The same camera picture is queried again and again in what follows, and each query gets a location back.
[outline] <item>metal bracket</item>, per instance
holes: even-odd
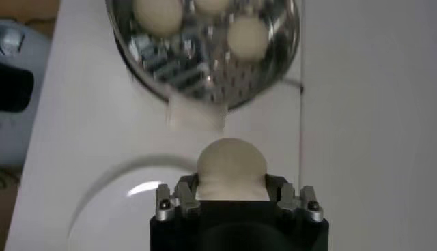
[[[315,197],[313,186],[304,186],[300,190],[300,199],[305,217],[312,222],[323,221],[323,208],[320,207]]]
[[[186,182],[179,182],[175,189],[175,195],[179,199],[182,216],[185,218],[199,215],[200,202],[196,200]]]
[[[167,184],[160,184],[156,189],[155,217],[159,222],[175,218],[175,207],[171,202],[170,189]]]

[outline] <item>white surface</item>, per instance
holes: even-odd
[[[156,154],[196,160],[223,136],[253,143],[269,173],[298,185],[295,87],[280,83],[232,112],[223,135],[170,132],[165,111],[129,79],[104,1],[62,1],[6,250],[66,250],[71,221],[102,177]]]
[[[145,166],[110,181],[79,212],[68,250],[149,250],[145,236],[150,234],[150,217],[145,216],[155,214],[155,189],[160,183],[174,187],[177,176],[190,173],[173,166]]]
[[[331,250],[435,250],[437,2],[306,2],[302,183]]]

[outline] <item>white plate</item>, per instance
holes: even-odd
[[[149,221],[155,189],[166,183],[173,191],[179,178],[193,171],[176,166],[131,170],[98,190],[72,223],[68,250],[149,250]]]

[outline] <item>steamed bun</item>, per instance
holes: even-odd
[[[229,7],[231,0],[194,0],[194,3],[200,12],[217,15]]]
[[[203,200],[268,201],[267,163],[252,144],[224,138],[206,147],[198,161],[198,195]]]
[[[183,9],[179,0],[134,0],[133,12],[147,32],[160,38],[177,33],[182,24]]]
[[[237,58],[260,61],[268,47],[267,26],[257,17],[239,17],[229,28],[227,43]]]

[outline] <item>gray machine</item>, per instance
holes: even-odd
[[[26,158],[51,41],[12,20],[0,20],[0,167]]]

